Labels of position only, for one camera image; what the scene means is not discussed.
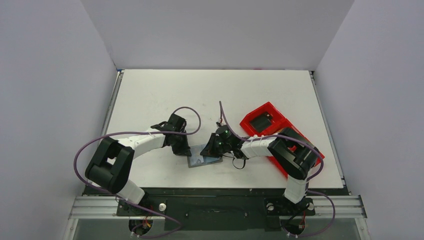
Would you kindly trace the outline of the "pictured card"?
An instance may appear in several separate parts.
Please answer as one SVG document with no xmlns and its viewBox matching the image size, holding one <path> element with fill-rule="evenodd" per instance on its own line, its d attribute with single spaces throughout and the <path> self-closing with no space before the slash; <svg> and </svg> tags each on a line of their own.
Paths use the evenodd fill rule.
<svg viewBox="0 0 424 240">
<path fill-rule="evenodd" d="M 191 156 L 188 160 L 188 165 L 190 168 L 199 167 L 204 164 L 203 156 Z"/>
</svg>

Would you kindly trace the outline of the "grey card holder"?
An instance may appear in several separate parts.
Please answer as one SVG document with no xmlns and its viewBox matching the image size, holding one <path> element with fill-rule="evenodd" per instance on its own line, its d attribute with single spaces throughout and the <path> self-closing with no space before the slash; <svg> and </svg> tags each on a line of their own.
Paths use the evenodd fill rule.
<svg viewBox="0 0 424 240">
<path fill-rule="evenodd" d="M 189 168 L 202 167 L 212 164 L 221 163 L 221 157 L 208 157 L 201 155 L 201 151 L 205 148 L 206 144 L 200 144 L 190 147 L 191 156 L 187 157 L 187 165 Z"/>
</svg>

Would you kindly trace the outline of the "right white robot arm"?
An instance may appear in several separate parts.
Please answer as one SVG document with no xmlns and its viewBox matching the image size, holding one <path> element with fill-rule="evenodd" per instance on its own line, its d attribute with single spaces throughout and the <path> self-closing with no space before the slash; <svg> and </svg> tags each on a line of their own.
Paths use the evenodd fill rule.
<svg viewBox="0 0 424 240">
<path fill-rule="evenodd" d="M 322 159 L 314 145 L 289 127 L 273 135 L 241 137 L 228 125 L 222 125 L 211 134 L 200 155 L 220 158 L 224 154 L 232 154 L 244 161 L 256 157 L 275 158 L 287 173 L 282 207 L 289 214 L 302 207 L 302 199 L 312 178 L 310 171 Z"/>
</svg>

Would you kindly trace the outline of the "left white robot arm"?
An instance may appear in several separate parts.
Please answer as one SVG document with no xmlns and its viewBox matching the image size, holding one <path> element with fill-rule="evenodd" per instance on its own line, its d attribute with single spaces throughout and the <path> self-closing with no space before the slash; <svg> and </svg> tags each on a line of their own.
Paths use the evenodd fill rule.
<svg viewBox="0 0 424 240">
<path fill-rule="evenodd" d="M 164 147 L 171 147 L 176 156 L 190 157 L 186 125 L 186 119 L 173 113 L 168 121 L 152 125 L 147 134 L 102 139 L 85 170 L 85 177 L 129 201 L 129 208 L 136 215 L 145 214 L 149 210 L 146 193 L 129 180 L 132 162 L 147 152 Z"/>
</svg>

